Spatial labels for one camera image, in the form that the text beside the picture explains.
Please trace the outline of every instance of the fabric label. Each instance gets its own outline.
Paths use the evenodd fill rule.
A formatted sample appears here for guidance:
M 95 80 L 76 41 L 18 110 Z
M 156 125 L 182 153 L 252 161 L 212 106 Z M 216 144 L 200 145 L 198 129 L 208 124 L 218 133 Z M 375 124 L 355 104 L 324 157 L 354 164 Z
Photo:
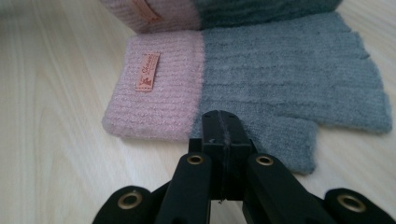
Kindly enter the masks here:
M 146 0 L 131 0 L 133 4 L 133 8 L 136 8 L 139 15 L 143 18 L 143 20 L 148 23 L 153 23 L 155 21 L 159 21 L 161 19 L 147 4 Z
M 160 55 L 160 53 L 156 52 L 144 54 L 143 61 L 139 67 L 135 91 L 152 91 L 155 70 L 157 69 Z

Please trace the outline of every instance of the black clamp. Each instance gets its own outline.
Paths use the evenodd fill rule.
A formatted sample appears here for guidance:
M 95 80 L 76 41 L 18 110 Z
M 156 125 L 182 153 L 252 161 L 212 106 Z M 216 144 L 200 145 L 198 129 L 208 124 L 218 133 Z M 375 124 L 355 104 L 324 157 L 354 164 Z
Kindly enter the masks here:
M 211 111 L 202 120 L 202 139 L 190 140 L 171 181 L 153 192 L 119 189 L 93 223 L 209 223 L 211 200 L 243 201 L 254 224 L 396 223 L 353 190 L 310 194 L 280 160 L 257 152 L 236 115 Z

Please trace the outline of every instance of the gray knit fabric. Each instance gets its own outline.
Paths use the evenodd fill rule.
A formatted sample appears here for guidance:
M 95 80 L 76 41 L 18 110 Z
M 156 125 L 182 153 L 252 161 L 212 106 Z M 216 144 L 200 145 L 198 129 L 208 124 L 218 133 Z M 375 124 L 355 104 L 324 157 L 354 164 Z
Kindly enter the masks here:
M 193 0 L 202 29 L 285 21 L 334 11 L 341 0 Z
M 378 70 L 337 13 L 203 35 L 205 83 L 191 136 L 200 136 L 202 114 L 226 110 L 259 151 L 309 174 L 317 123 L 391 130 Z

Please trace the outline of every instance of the pink cuff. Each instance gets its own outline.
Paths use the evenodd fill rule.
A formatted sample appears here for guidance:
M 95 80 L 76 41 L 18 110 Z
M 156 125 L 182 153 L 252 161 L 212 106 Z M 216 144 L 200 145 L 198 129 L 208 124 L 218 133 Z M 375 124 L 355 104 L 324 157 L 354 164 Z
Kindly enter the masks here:
M 135 91 L 139 67 L 149 52 L 161 54 L 153 90 Z M 102 121 L 105 130 L 119 137 L 188 141 L 201 97 L 204 59 L 200 32 L 132 37 Z
M 137 33 L 198 30 L 201 27 L 198 11 L 191 0 L 100 1 Z M 157 15 L 159 19 L 148 20 L 150 14 Z

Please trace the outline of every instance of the wood grain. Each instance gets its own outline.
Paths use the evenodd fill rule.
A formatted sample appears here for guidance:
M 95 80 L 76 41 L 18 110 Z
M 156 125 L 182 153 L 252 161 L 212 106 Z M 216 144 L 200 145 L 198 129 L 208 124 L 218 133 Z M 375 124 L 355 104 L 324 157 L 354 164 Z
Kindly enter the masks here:
M 396 2 L 346 0 L 338 11 L 396 105 Z M 133 34 L 96 0 L 0 2 L 0 223 L 90 223 L 115 190 L 172 177 L 187 144 L 121 140 L 101 126 Z M 297 176 L 310 192 L 354 189 L 396 218 L 395 132 L 320 128 L 316 158 L 312 175 Z M 213 203 L 212 223 L 244 223 L 240 208 Z

